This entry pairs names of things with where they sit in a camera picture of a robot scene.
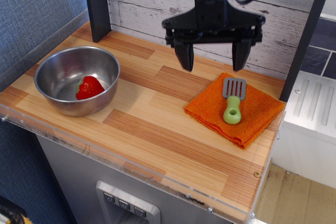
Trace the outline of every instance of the stainless steel bowl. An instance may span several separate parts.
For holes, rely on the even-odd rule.
[[[73,47],[59,51],[37,68],[35,86],[59,112],[86,116],[106,107],[118,84],[120,65],[110,52],[97,47]],[[96,77],[105,91],[88,99],[77,100],[76,87],[84,76]]]

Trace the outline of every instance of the orange cloth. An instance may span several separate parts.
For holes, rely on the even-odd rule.
[[[241,121],[236,125],[225,123],[223,114],[226,99],[222,95],[224,79],[233,77],[228,73],[209,85],[185,107],[189,114],[209,129],[246,149],[285,108],[285,104],[260,90],[246,85],[246,97],[240,102]]]

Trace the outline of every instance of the red strawberry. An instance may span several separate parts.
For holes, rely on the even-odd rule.
[[[76,98],[78,100],[94,97],[104,91],[104,88],[93,76],[85,76],[77,85]]]

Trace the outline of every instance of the dispenser buttons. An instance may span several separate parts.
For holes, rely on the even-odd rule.
[[[134,207],[134,213],[142,218],[146,218],[146,212],[138,207]]]
[[[130,210],[130,204],[128,204],[127,202],[119,199],[119,206],[121,206],[123,209],[126,209],[126,210]]]
[[[105,200],[107,200],[108,202],[114,203],[114,197],[112,195],[109,195],[107,193],[104,192],[104,198]]]

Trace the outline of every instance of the wooden countertop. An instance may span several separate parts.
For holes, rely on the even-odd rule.
[[[184,107],[221,73],[228,72],[279,98],[284,81],[195,56],[181,68],[174,49],[115,31],[93,43],[89,23],[50,54],[91,45],[121,64],[117,93],[102,111],[84,118],[56,112],[37,91],[28,70],[0,93],[0,115],[77,152],[119,167],[226,219],[244,223],[254,209],[282,113],[247,150],[184,113]]]

